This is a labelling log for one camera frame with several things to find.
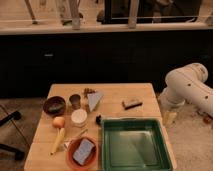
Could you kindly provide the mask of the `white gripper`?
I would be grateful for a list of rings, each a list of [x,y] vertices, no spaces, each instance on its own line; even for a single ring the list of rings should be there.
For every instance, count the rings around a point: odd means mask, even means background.
[[[163,91],[158,96],[158,102],[160,106],[161,113],[163,115],[163,124],[165,126],[171,125],[176,116],[176,112],[170,112],[175,111],[179,107],[183,106],[185,103],[185,100],[183,97],[179,96],[177,93],[175,93],[170,88],[164,88]]]

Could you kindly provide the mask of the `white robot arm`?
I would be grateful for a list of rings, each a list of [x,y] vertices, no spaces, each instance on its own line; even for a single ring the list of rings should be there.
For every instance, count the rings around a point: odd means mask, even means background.
[[[176,110],[190,102],[213,118],[213,88],[205,84],[206,67],[200,63],[188,64],[167,73],[166,87],[158,96],[163,124],[170,125],[177,116]]]

